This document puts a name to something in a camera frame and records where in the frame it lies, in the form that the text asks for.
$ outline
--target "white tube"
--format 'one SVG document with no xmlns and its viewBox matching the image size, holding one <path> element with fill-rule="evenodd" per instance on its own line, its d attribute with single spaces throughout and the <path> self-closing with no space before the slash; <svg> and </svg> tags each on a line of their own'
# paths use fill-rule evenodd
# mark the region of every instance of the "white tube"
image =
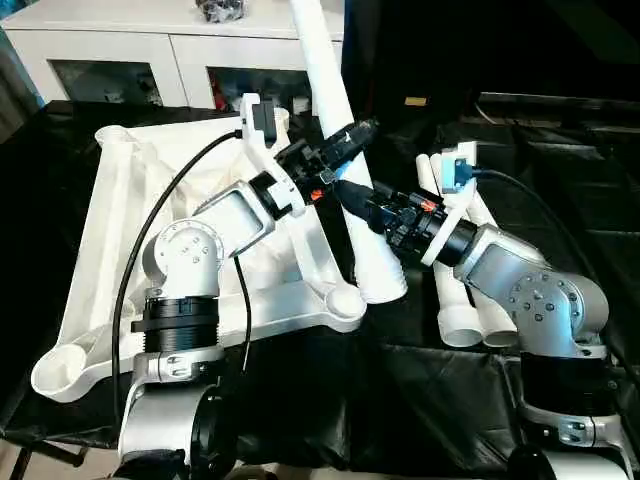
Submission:
<svg viewBox="0 0 640 480">
<path fill-rule="evenodd" d="M 326 138 L 352 123 L 353 114 L 320 1 L 290 0 L 290 3 L 322 133 Z M 358 155 L 351 162 L 342 178 L 372 186 L 364 155 Z M 373 233 L 364 220 L 344 209 L 342 211 L 353 247 L 356 280 L 362 298 L 367 303 L 385 303 L 402 297 L 407 292 L 402 265 L 385 238 Z"/>
<path fill-rule="evenodd" d="M 436 183 L 438 183 L 438 185 L 442 181 L 440 177 L 440 172 L 442 171 L 441 162 L 442 157 L 440 155 L 433 155 L 431 157 L 431 167 L 433 168 L 433 174 L 436 176 Z M 467 201 L 458 198 L 464 193 L 465 192 L 456 195 L 445 195 L 445 204 L 453 206 L 458 201 Z M 477 191 L 474 193 L 471 201 L 467 202 L 467 213 L 473 223 L 482 225 L 493 222 L 493 225 L 495 225 L 491 212 L 489 212 L 489 209 Z M 507 347 L 515 344 L 518 340 L 518 330 L 507 312 L 505 312 L 497 302 L 475 288 L 471 289 L 471 295 L 476 305 L 476 312 L 483 332 L 484 344 L 488 347 Z"/>
<path fill-rule="evenodd" d="M 429 157 L 418 155 L 416 168 L 420 186 L 438 194 Z M 434 262 L 433 274 L 440 302 L 438 328 L 442 341 L 451 347 L 470 347 L 481 342 L 483 331 L 478 314 L 469 303 L 464 285 L 454 278 L 453 269 L 440 262 Z"/>
</svg>

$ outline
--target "black cable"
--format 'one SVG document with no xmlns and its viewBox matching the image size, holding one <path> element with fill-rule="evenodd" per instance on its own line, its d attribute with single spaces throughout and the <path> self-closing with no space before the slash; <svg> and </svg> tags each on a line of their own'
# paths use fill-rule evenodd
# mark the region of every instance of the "black cable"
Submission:
<svg viewBox="0 0 640 480">
<path fill-rule="evenodd" d="M 237 255 L 233 257 L 233 263 L 236 265 L 236 272 L 238 273 L 238 280 L 240 280 L 240 288 L 242 289 L 242 296 L 244 297 L 244 305 L 247 310 L 247 330 L 244 334 L 241 370 L 241 373 L 245 373 L 247 371 L 247 361 L 249 360 L 249 346 L 251 345 L 251 301 L 249 300 L 249 290 L 247 289 L 247 283 L 244 280 L 244 274 L 240 266 L 240 259 Z"/>
<path fill-rule="evenodd" d="M 540 195 L 538 195 L 536 192 L 531 190 L 520 180 L 510 175 L 507 175 L 506 173 L 500 172 L 498 170 L 476 167 L 473 169 L 473 176 L 476 178 L 495 178 L 498 180 L 502 180 L 504 182 L 507 182 L 519 188 L 524 193 L 529 195 L 532 199 L 534 199 L 538 204 L 538 206 L 542 208 L 542 210 L 545 212 L 547 217 L 549 217 L 549 219 L 553 221 L 553 223 L 558 227 L 561 233 L 565 236 L 565 239 L 569 243 L 570 248 L 580 259 L 580 262 L 584 267 L 584 271 L 587 272 L 588 276 L 591 277 L 593 281 L 597 281 L 598 275 L 595 271 L 595 268 L 593 268 L 593 265 L 591 264 L 586 254 L 582 250 L 582 247 L 580 247 L 580 245 L 578 244 L 578 241 L 575 239 L 573 234 L 569 231 L 569 229 L 562 222 L 562 220 L 560 220 L 560 218 L 554 213 L 554 211 L 551 210 L 551 207 L 549 207 L 547 202 L 545 202 Z M 616 347 L 613 344 L 613 342 L 610 341 L 610 339 L 608 339 L 606 336 L 603 336 L 602 338 L 605 341 L 607 348 L 609 349 L 611 354 L 614 357 L 616 357 L 616 359 L 618 360 L 618 362 L 620 363 L 620 365 L 628 375 L 629 379 L 632 381 L 632 383 L 635 384 L 636 388 L 640 392 L 640 375 L 633 369 L 633 367 L 626 360 L 626 358 L 624 357 L 620 349 Z"/>
<path fill-rule="evenodd" d="M 118 377 L 120 374 L 120 317 L 122 315 L 124 296 L 127 291 L 129 279 L 131 278 L 131 273 L 133 272 L 136 257 L 138 256 L 138 253 L 142 248 L 142 242 L 149 232 L 151 224 L 155 220 L 164 203 L 169 198 L 169 195 L 171 195 L 178 183 L 180 183 L 180 180 L 184 178 L 189 170 L 191 170 L 193 166 L 202 159 L 202 157 L 204 157 L 207 153 L 209 153 L 221 143 L 232 138 L 242 138 L 242 131 L 236 130 L 234 132 L 225 133 L 224 135 L 204 147 L 202 150 L 200 150 L 195 157 L 189 160 L 189 162 L 184 167 L 182 167 L 182 170 L 180 170 L 173 178 L 173 180 L 171 180 L 171 183 L 169 183 L 165 191 L 162 192 L 162 195 L 160 195 L 160 198 L 151 209 L 149 216 L 142 225 L 142 228 L 140 228 L 140 232 L 138 233 L 136 241 L 133 244 L 133 248 L 131 249 L 131 253 L 129 254 L 129 259 L 127 260 L 127 265 L 125 266 L 124 273 L 122 274 L 122 280 L 120 281 L 120 287 L 118 288 L 116 304 L 113 309 L 113 325 L 111 330 L 111 380 L 113 382 L 114 417 L 116 420 L 116 427 L 118 428 L 120 427 L 122 420 L 120 414 L 120 383 L 118 381 Z"/>
<path fill-rule="evenodd" d="M 506 173 L 500 172 L 498 170 L 492 170 L 490 168 L 475 167 L 473 169 L 473 176 L 476 178 L 494 178 L 497 180 L 502 180 L 503 182 L 509 183 L 519 188 L 521 191 L 523 191 L 524 193 L 529 195 L 532 199 L 534 199 L 535 202 L 538 204 L 538 206 L 544 211 L 545 215 L 554 223 L 554 225 L 558 228 L 558 230 L 560 230 L 560 232 L 564 235 L 565 240 L 569 244 L 569 247 L 572 249 L 573 253 L 580 260 L 580 263 L 582 264 L 582 268 L 584 272 L 586 272 L 586 274 L 593 281 L 597 281 L 598 275 L 596 273 L 596 270 L 595 268 L 593 268 L 593 265 L 591 264 L 586 254 L 582 250 L 582 247 L 580 246 L 578 241 L 575 239 L 573 234 L 566 227 L 564 222 L 560 220 L 560 218 L 555 214 L 553 210 L 551 210 L 551 207 L 549 207 L 547 202 L 545 202 L 540 195 L 538 195 L 536 192 L 531 190 L 520 180 L 512 177 L 511 175 L 507 175 Z"/>
</svg>

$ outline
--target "table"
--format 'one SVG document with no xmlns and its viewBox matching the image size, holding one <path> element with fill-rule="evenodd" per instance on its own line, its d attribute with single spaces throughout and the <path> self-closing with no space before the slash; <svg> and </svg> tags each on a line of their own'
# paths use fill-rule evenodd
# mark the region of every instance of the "table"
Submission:
<svg viewBox="0 0 640 480">
<path fill-rule="evenodd" d="M 5 232 L 15 233 L 5 235 L 11 254 L 4 271 L 11 274 L 11 301 L 19 305 L 18 315 L 3 323 L 2 338 L 11 339 L 5 348 L 19 345 L 11 348 L 12 368 L 3 381 L 3 437 L 23 444 L 113 446 L 109 379 L 77 402 L 57 404 L 36 395 L 28 378 L 33 363 L 53 345 L 62 318 L 100 156 L 93 134 L 109 124 L 133 127 L 215 115 L 186 107 L 52 102 L 0 145 L 5 192 L 12 196 L 5 200 Z M 313 128 L 304 131 L 318 135 Z M 640 218 L 628 213 L 640 208 L 638 138 L 473 124 L 442 125 L 433 138 L 433 151 L 477 139 L 481 164 L 519 174 L 554 206 L 598 271 L 611 304 L 609 335 L 640 365 L 634 349 L 640 339 Z M 397 139 L 389 138 L 372 147 L 372 175 L 417 187 L 415 152 L 397 147 Z M 559 268 L 577 269 L 562 237 L 526 197 L 490 181 L 480 189 L 504 228 L 538 245 Z M 350 278 L 341 213 L 328 200 L 319 214 Z M 504 474 L 520 439 L 513 408 L 517 356 L 484 347 L 446 349 L 435 322 L 432 275 L 406 273 L 408 295 L 370 307 L 357 332 L 316 328 L 255 342 L 250 373 L 237 393 L 242 460 L 414 476 Z M 232 363 L 236 357 L 232 350 Z M 129 380 L 121 376 L 123 394 Z M 627 433 L 637 439 L 639 393 L 624 378 L 619 385 Z"/>
</svg>

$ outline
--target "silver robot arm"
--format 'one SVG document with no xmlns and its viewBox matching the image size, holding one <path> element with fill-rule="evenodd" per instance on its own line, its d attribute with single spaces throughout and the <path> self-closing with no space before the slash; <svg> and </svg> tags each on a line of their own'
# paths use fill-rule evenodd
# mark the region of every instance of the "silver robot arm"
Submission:
<svg viewBox="0 0 640 480">
<path fill-rule="evenodd" d="M 221 413 L 229 407 L 218 339 L 219 270 L 273 232 L 280 218 L 328 193 L 334 171 L 376 130 L 375 122 L 354 123 L 317 148 L 301 140 L 273 158 L 266 148 L 276 136 L 272 104 L 246 95 L 242 124 L 245 151 L 261 173 L 167 225 L 143 251 L 152 288 L 142 320 L 132 324 L 144 335 L 144 352 L 134 358 L 118 442 L 123 464 L 117 473 L 126 478 L 149 462 L 173 465 L 190 478 L 221 478 L 233 467 L 233 415 Z"/>
<path fill-rule="evenodd" d="M 556 271 L 539 250 L 490 225 L 478 228 L 455 276 L 506 310 L 523 351 L 561 358 L 604 358 L 598 333 L 607 298 L 591 280 Z"/>
<path fill-rule="evenodd" d="M 607 349 L 599 333 L 607 322 L 609 305 L 600 287 L 583 276 L 558 272 L 535 247 L 490 225 L 478 228 L 454 273 L 498 302 L 518 328 L 523 351 L 520 413 L 529 435 L 545 448 L 556 444 L 614 452 L 614 465 L 633 479 L 620 416 L 608 398 L 612 393 L 607 391 L 604 366 Z M 540 454 L 552 469 L 583 471 L 581 456 Z M 525 455 L 529 458 L 524 464 L 535 458 L 535 450 L 529 447 L 514 459 Z M 598 465 L 606 470 L 609 462 L 602 459 Z M 593 478 L 616 478 L 615 473 L 608 477 L 599 467 L 592 468 L 599 475 Z"/>
<path fill-rule="evenodd" d="M 385 234 L 399 258 L 422 265 L 447 219 L 442 199 L 424 191 L 405 194 L 377 182 L 374 188 L 340 181 L 336 193 L 347 210 Z M 543 459 L 553 471 L 564 472 L 551 479 L 578 478 L 585 465 L 594 464 L 604 470 L 593 467 L 596 476 L 579 478 L 632 479 L 609 386 L 607 349 L 599 337 L 609 316 L 600 287 L 557 271 L 539 250 L 513 235 L 465 220 L 448 236 L 437 259 L 454 267 L 463 283 L 494 299 L 518 328 L 520 413 L 527 438 L 539 450 L 514 454 L 513 478 L 547 478 L 525 475 L 536 459 Z M 590 455 L 584 460 L 584 452 L 596 451 L 611 458 Z"/>
</svg>

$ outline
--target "cabinet door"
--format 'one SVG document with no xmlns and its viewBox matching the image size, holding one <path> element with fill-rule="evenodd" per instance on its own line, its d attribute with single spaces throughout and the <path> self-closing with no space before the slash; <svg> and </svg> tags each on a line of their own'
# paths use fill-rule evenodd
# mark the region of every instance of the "cabinet door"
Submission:
<svg viewBox="0 0 640 480">
<path fill-rule="evenodd" d="M 311 87 L 298 40 L 171 35 L 189 106 L 237 110 L 256 92 L 290 109 L 309 108 Z M 340 62 L 342 42 L 333 42 Z"/>
<path fill-rule="evenodd" d="M 187 104 L 168 35 L 48 30 L 6 33 L 45 102 Z"/>
</svg>

